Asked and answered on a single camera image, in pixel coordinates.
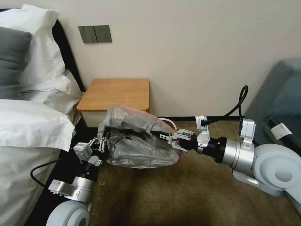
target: carpet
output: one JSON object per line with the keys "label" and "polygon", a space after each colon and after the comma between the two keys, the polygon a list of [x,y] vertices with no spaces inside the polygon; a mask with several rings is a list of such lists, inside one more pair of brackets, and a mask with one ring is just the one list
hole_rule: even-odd
{"label": "carpet", "polygon": [[[176,122],[197,131],[195,122]],[[238,122],[209,126],[213,138],[239,139]],[[165,168],[103,164],[94,187],[91,226],[301,225],[285,197],[274,197],[233,178],[231,168],[195,151]]]}

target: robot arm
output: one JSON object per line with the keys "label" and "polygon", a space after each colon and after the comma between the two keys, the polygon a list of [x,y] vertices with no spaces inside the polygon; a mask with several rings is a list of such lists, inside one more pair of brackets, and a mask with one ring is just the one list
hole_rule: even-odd
{"label": "robot arm", "polygon": [[[211,138],[206,116],[196,117],[200,134],[185,129],[174,134],[151,131],[159,139],[166,140],[173,148],[187,152],[194,149],[198,154],[211,156],[215,162],[227,164],[233,176],[274,196],[289,193],[301,204],[301,157],[294,151],[276,144],[264,144],[254,149],[252,143],[255,123],[243,119],[239,135],[243,140],[232,141],[224,137]],[[47,225],[82,225],[89,223],[89,211],[93,186],[97,181],[98,167],[108,155],[106,130],[100,140],[89,144],[78,143],[74,151],[82,163],[72,184],[53,180],[49,190],[70,199],[56,207],[48,218]]]}
{"label": "robot arm", "polygon": [[289,193],[301,204],[301,157],[289,148],[264,144],[254,149],[252,143],[256,124],[242,119],[239,135],[243,140],[232,141],[224,137],[211,138],[206,116],[197,116],[198,136],[194,131],[178,130],[175,134],[152,132],[168,140],[174,148],[211,156],[215,162],[229,165],[233,176],[274,196]]}

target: light switch panel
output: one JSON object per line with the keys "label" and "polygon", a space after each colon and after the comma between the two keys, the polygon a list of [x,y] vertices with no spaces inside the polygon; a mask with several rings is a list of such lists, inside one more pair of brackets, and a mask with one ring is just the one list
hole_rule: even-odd
{"label": "light switch panel", "polygon": [[97,42],[112,42],[109,25],[94,26]]}
{"label": "light switch panel", "polygon": [[109,25],[79,26],[83,43],[112,42]]}

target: transparent plastic bag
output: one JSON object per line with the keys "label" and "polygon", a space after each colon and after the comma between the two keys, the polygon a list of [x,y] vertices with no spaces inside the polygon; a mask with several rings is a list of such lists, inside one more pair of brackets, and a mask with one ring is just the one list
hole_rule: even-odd
{"label": "transparent plastic bag", "polygon": [[156,168],[173,165],[179,160],[179,150],[151,134],[151,131],[175,133],[156,116],[117,105],[107,111],[98,127],[98,138],[102,137],[106,127],[110,130],[107,162],[112,165]]}

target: gray pillow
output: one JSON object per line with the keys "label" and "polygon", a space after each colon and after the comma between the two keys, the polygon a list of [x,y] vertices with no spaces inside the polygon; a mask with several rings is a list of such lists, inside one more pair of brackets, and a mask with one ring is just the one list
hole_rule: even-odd
{"label": "gray pillow", "polygon": [[25,67],[31,34],[0,27],[0,99],[22,100],[19,77]]}

